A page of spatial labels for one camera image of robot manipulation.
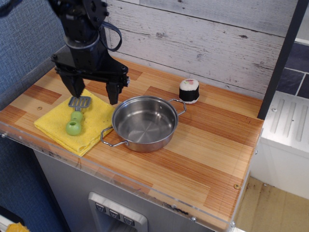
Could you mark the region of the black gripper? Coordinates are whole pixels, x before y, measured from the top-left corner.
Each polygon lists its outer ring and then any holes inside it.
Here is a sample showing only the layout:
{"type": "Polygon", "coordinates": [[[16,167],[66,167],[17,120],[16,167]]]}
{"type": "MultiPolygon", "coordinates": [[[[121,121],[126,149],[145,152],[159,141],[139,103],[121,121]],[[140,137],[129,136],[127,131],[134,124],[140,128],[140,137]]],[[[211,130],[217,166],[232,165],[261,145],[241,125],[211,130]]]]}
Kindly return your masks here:
{"type": "Polygon", "coordinates": [[[129,84],[128,67],[113,59],[99,36],[64,37],[65,50],[51,56],[62,82],[72,96],[79,98],[85,88],[84,79],[106,83],[111,105],[118,103],[123,87],[129,84]]]}

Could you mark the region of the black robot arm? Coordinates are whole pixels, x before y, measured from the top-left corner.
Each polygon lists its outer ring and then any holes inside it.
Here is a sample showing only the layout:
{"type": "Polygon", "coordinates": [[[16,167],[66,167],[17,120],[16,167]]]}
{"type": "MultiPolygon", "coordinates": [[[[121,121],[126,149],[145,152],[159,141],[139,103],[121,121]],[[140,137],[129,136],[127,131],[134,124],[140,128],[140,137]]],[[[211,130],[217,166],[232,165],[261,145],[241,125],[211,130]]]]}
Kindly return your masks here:
{"type": "Polygon", "coordinates": [[[56,72],[74,97],[80,97],[84,80],[106,83],[111,105],[118,103],[119,94],[129,84],[128,67],[110,56],[117,51],[122,41],[114,48],[108,47],[106,29],[118,35],[120,30],[105,21],[109,16],[107,2],[103,0],[51,0],[53,11],[60,19],[67,52],[51,56],[56,72]]]}

